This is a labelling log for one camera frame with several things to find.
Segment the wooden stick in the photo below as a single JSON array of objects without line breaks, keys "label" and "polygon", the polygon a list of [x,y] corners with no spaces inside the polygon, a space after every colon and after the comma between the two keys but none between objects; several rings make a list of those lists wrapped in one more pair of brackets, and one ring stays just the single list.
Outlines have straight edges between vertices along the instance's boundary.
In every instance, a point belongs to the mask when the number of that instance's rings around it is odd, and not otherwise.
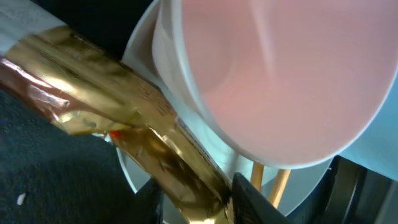
[{"label": "wooden stick", "polygon": [[262,173],[264,172],[264,166],[260,163],[253,163],[253,170],[251,171],[250,183],[258,190],[261,190],[262,184]]},{"label": "wooden stick", "polygon": [[289,179],[291,170],[279,170],[276,175],[274,185],[272,186],[271,194],[269,195],[269,202],[275,207],[278,208],[279,202],[284,193],[287,180]]}]

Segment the dark gray carpet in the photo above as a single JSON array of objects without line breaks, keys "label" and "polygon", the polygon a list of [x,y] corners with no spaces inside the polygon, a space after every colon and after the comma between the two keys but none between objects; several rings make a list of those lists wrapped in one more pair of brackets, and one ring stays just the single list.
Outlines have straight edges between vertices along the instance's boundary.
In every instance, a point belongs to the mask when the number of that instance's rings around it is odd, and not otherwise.
[{"label": "dark gray carpet", "polygon": [[109,223],[133,197],[114,147],[68,136],[1,90],[0,181],[0,223]]}]

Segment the gold foil wrapper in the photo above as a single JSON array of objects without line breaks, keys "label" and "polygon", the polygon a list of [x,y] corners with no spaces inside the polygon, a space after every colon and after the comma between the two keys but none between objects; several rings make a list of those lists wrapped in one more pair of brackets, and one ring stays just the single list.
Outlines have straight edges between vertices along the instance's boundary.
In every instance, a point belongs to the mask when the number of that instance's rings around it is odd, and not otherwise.
[{"label": "gold foil wrapper", "polygon": [[156,86],[68,27],[29,35],[6,57],[3,88],[69,134],[111,132],[189,223],[233,217],[229,180]]}]

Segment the white speck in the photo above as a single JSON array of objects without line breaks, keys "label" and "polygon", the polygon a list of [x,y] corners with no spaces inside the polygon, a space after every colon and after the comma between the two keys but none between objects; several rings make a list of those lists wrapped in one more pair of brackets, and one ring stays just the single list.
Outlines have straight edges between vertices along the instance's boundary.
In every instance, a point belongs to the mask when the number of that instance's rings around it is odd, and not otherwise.
[{"label": "white speck", "polygon": [[24,203],[25,197],[26,197],[26,193],[23,193],[20,196],[18,196],[17,205],[22,205]]}]

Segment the foil packaging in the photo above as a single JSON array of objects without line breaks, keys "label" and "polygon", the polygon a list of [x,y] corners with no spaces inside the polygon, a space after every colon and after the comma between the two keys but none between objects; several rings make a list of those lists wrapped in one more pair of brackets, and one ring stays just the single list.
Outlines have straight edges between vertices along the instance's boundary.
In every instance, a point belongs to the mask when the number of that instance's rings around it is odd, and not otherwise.
[{"label": "foil packaging", "polygon": [[110,133],[189,223],[233,223],[229,180],[156,86],[67,26],[23,37],[0,60],[1,88],[68,134]]}]

